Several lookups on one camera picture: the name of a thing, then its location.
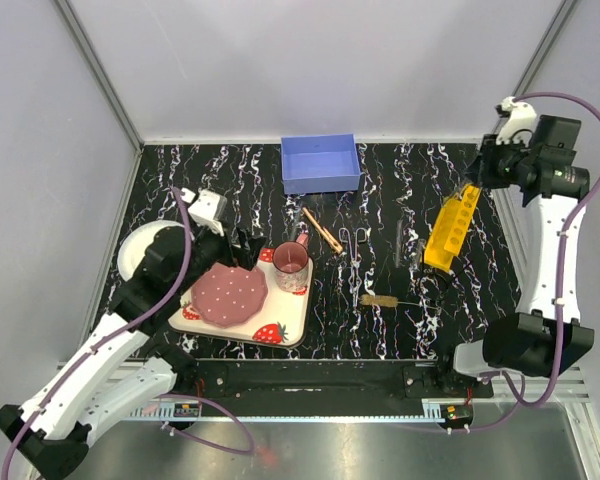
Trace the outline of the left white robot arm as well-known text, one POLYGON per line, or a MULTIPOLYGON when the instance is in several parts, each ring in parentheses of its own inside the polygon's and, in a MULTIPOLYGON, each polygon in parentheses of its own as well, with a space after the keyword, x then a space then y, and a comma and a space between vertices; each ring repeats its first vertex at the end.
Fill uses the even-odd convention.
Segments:
POLYGON ((118 367, 150 342, 179 310, 186 290, 212 267, 256 267, 263 237, 244 230, 239 241, 204 228, 193 235, 173 222, 134 231, 119 251, 131 275, 118 287, 87 341, 56 376, 21 405, 0 408, 7 455, 20 453, 44 479, 65 479, 96 440, 133 410, 161 396, 195 394, 198 363, 174 345, 158 345, 139 370, 105 389, 118 367))

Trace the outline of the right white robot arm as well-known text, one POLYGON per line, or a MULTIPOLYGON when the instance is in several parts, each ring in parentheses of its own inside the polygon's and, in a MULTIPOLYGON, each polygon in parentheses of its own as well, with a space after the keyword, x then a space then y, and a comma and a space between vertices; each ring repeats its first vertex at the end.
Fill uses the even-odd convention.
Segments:
POLYGON ((466 176, 475 185, 516 185, 531 229, 516 310, 489 323, 483 339, 457 345, 440 360, 434 384, 456 396, 490 373, 553 379, 588 353, 594 332, 582 326, 576 295, 578 235, 590 174, 574 166, 581 123, 565 117, 507 113, 484 137, 466 176))

